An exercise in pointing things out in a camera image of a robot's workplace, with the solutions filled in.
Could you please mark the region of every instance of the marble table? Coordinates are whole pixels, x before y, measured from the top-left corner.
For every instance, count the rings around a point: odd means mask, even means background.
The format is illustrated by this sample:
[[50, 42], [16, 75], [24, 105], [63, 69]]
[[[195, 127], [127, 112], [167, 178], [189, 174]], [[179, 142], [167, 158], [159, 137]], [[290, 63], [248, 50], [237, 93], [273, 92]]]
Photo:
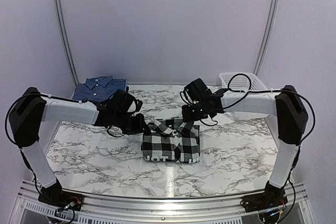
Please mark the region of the marble table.
[[[143, 101], [147, 122], [181, 115], [181, 90], [183, 86], [130, 86], [130, 93]], [[217, 126], [200, 124], [196, 164], [145, 161], [141, 135], [113, 138], [103, 127], [66, 122], [47, 159], [64, 188], [94, 194], [207, 197], [264, 188], [277, 154], [264, 119], [238, 120], [229, 113], [215, 119]]]

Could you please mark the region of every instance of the folded blue shirt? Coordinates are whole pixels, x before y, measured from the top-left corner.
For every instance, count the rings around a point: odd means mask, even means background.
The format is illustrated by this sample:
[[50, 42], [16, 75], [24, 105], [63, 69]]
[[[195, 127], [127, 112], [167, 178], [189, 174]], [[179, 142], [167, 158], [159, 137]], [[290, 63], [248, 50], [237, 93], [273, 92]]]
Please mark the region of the folded blue shirt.
[[102, 102], [111, 98], [118, 89], [126, 91], [126, 79], [114, 79], [113, 76], [89, 78], [85, 83], [78, 84], [73, 99]]

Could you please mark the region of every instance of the marble surface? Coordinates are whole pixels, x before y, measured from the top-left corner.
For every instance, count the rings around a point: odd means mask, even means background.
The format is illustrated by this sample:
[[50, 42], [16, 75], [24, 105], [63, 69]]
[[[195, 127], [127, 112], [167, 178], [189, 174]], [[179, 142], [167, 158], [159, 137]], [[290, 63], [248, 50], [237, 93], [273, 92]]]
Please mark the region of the marble surface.
[[[183, 86], [130, 86], [130, 93], [143, 101], [147, 122], [181, 115], [181, 90]], [[238, 120], [229, 113], [215, 119], [215, 127], [200, 124], [196, 164], [148, 162], [142, 158], [141, 135], [113, 138], [105, 128], [66, 122], [47, 159], [64, 188], [95, 194], [206, 197], [264, 188], [277, 154], [265, 121]]]

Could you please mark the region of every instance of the folded shirt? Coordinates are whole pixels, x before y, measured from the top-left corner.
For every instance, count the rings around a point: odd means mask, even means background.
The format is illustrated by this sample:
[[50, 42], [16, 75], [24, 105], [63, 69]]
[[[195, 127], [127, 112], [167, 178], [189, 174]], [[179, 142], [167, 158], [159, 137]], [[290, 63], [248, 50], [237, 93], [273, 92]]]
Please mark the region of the folded shirt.
[[113, 76], [89, 78], [85, 83], [78, 84], [73, 99], [102, 102], [111, 98], [118, 89], [127, 90], [126, 79], [114, 79]]
[[142, 154], [147, 161], [200, 161], [200, 127], [181, 118], [155, 120], [148, 124], [150, 131], [143, 133]]

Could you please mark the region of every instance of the laundry basket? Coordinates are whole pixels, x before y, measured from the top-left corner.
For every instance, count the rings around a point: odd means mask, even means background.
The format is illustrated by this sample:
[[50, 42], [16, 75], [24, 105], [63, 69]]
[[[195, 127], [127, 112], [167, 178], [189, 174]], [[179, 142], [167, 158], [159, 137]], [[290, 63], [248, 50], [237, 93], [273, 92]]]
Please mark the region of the laundry basket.
[[[230, 79], [242, 72], [227, 72], [227, 73], [220, 73], [219, 78], [222, 81], [222, 87], [227, 88], [227, 84], [229, 83]], [[249, 76], [251, 79], [251, 90], [268, 90], [263, 82], [253, 73], [243, 73]], [[249, 88], [249, 81], [245, 76], [236, 76], [230, 83], [231, 89], [236, 90], [248, 90]], [[250, 113], [250, 112], [231, 112], [230, 113], [234, 118], [240, 120], [249, 120], [254, 118], [265, 118], [268, 115], [260, 114], [260, 113]]]

